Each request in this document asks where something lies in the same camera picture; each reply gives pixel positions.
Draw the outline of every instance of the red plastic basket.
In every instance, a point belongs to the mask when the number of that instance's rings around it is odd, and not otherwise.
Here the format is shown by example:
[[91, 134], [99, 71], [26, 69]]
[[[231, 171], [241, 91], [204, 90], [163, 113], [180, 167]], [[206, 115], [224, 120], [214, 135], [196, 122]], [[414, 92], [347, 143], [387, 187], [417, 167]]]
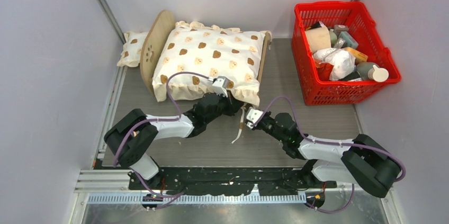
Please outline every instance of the red plastic basket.
[[[359, 103], [389, 84], [401, 80], [396, 65], [376, 32], [376, 22], [361, 2], [317, 2], [295, 6], [295, 25], [292, 49], [302, 94], [306, 105]], [[368, 61], [375, 62], [388, 70], [390, 76], [383, 83], [375, 81], [324, 82], [318, 78], [315, 62], [310, 51], [305, 28], [317, 21], [325, 25], [343, 24], [358, 42], [357, 50], [368, 55]]]

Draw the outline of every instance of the wooden headboard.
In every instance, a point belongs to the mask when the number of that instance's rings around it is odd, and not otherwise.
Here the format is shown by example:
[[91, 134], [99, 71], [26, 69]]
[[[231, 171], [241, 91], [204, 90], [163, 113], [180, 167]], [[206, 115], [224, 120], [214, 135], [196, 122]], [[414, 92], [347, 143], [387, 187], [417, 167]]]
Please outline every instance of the wooden headboard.
[[171, 11], [161, 11], [143, 43], [140, 54], [140, 75], [148, 90], [153, 94], [152, 77], [168, 35], [175, 29], [175, 23], [175, 16]]

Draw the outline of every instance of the yellow package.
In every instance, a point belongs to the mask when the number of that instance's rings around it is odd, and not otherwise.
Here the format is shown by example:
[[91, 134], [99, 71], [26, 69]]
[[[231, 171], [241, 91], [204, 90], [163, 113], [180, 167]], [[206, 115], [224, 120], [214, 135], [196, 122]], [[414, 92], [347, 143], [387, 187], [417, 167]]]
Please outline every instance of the yellow package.
[[355, 64], [359, 64], [363, 61], [368, 60], [367, 55], [365, 55], [364, 53], [359, 52], [353, 48], [347, 47], [347, 48], [344, 48], [344, 50], [348, 51], [351, 55], [353, 55], [355, 57]]

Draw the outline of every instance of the pillow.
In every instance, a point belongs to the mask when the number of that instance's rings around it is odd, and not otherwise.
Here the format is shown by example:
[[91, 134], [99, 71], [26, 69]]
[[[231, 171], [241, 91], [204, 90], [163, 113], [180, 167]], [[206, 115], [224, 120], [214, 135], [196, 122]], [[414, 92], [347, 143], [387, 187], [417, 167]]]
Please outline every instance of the pillow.
[[123, 51], [117, 66], [137, 67], [140, 63], [140, 52], [142, 51], [143, 42], [148, 32], [126, 32], [124, 34], [126, 43], [123, 45]]
[[[180, 71], [205, 76], [225, 76], [233, 96], [255, 106], [259, 105], [259, 81], [265, 32], [240, 32], [239, 28], [221, 29], [218, 26], [183, 21], [176, 23], [168, 36], [153, 76], [157, 101], [166, 99], [167, 79]], [[169, 82], [175, 100], [194, 100], [206, 92], [213, 92], [210, 81], [193, 75], [178, 75]]]

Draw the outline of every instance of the gray bottle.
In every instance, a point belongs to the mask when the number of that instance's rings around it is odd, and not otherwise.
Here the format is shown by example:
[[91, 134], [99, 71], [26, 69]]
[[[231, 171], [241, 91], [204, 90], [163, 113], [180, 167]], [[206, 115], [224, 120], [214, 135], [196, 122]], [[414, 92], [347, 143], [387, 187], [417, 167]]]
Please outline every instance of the gray bottle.
[[374, 80], [379, 83], [387, 80], [389, 75], [388, 70], [380, 68], [379, 65], [369, 61], [359, 63], [355, 70], [362, 80]]

